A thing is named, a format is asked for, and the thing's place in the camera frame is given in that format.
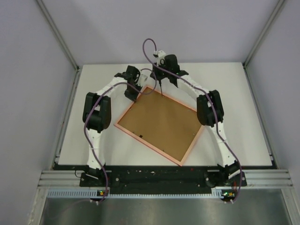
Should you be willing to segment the red picture frame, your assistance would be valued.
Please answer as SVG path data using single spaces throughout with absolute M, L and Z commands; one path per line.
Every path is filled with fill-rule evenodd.
M 114 125 L 159 155 L 183 166 L 204 127 L 194 108 L 157 90 L 147 95 L 150 90 L 151 86 L 144 87 Z

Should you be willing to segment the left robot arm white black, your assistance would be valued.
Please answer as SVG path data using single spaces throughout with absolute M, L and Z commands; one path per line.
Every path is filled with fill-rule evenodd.
M 131 101 L 137 100 L 146 81 L 147 76 L 141 70 L 128 66 L 126 71 L 117 73 L 101 90 L 86 94 L 82 120 L 89 146 L 87 166 L 92 170 L 90 180 L 96 186 L 106 182 L 106 174 L 101 171 L 105 165 L 105 157 L 100 139 L 102 132 L 112 121 L 112 100 L 121 94 Z

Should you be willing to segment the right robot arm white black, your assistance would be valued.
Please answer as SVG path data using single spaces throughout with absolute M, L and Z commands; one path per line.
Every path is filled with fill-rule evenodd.
M 197 118 L 207 128 L 215 145 L 219 181 L 223 185 L 231 185 L 236 175 L 240 174 L 240 163 L 227 143 L 220 93 L 205 89 L 195 82 L 187 71 L 180 69 L 174 54 L 160 50 L 154 52 L 154 57 L 157 62 L 153 64 L 153 69 L 157 78 L 168 78 L 170 83 L 196 101 Z

